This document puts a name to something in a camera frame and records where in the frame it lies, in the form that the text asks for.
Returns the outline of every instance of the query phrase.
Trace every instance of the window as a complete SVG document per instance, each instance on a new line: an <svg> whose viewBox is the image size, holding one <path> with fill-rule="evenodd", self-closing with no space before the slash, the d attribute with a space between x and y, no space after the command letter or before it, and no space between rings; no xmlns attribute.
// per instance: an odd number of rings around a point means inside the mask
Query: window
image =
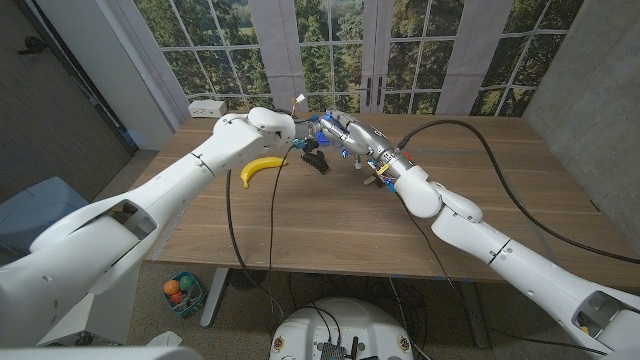
<svg viewBox="0 0 640 360"><path fill-rule="evenodd" d="M583 0L516 0L471 115L524 113Z"/></svg>
<svg viewBox="0 0 640 360"><path fill-rule="evenodd" d="M187 99L273 108L248 0L134 0Z"/></svg>
<svg viewBox="0 0 640 360"><path fill-rule="evenodd" d="M463 8L463 0L396 0L385 113L435 113Z"/></svg>
<svg viewBox="0 0 640 360"><path fill-rule="evenodd" d="M363 0L295 0L310 111L360 111Z"/></svg>

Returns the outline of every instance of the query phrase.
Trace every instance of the banana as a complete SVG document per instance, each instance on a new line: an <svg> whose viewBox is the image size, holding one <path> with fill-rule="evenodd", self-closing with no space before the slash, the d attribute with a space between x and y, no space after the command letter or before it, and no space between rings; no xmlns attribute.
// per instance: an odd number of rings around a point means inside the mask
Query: banana
<svg viewBox="0 0 640 360"><path fill-rule="evenodd" d="M279 167L280 164L282 164L283 160L284 159L279 157L269 156L269 157L264 157L260 159L255 159L252 162L248 163L244 167L244 169L242 169L242 173L240 174L240 177L244 182L244 188L245 189L249 188L249 179L251 178L251 176L253 176L253 174L256 173L256 171L271 168L271 167Z"/></svg>

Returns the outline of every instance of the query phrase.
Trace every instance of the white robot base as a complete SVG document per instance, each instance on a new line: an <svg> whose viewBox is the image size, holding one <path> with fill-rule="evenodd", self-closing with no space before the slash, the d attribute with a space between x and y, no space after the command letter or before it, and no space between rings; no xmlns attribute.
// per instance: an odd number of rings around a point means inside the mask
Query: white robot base
<svg viewBox="0 0 640 360"><path fill-rule="evenodd" d="M301 308L278 327L269 359L413 359L406 330L380 308L352 298L323 299L315 307Z"/></svg>

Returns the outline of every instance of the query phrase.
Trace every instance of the wall outlet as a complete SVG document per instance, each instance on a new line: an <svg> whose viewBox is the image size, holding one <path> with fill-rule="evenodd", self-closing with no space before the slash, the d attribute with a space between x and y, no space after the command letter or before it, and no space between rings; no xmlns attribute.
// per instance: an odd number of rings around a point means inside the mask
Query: wall outlet
<svg viewBox="0 0 640 360"><path fill-rule="evenodd" d="M227 112L227 104L216 100L195 100L189 105L189 113L192 117L217 117L220 118Z"/></svg>

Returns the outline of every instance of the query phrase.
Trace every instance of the concrete wall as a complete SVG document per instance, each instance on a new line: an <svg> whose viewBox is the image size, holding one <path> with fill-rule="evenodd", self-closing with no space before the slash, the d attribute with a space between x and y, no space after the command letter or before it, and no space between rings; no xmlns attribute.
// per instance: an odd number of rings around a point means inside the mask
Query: concrete wall
<svg viewBox="0 0 640 360"><path fill-rule="evenodd" d="M585 0L523 118L640 253L640 2Z"/></svg>
<svg viewBox="0 0 640 360"><path fill-rule="evenodd" d="M173 132L95 1L38 1L139 148L160 150Z"/></svg>

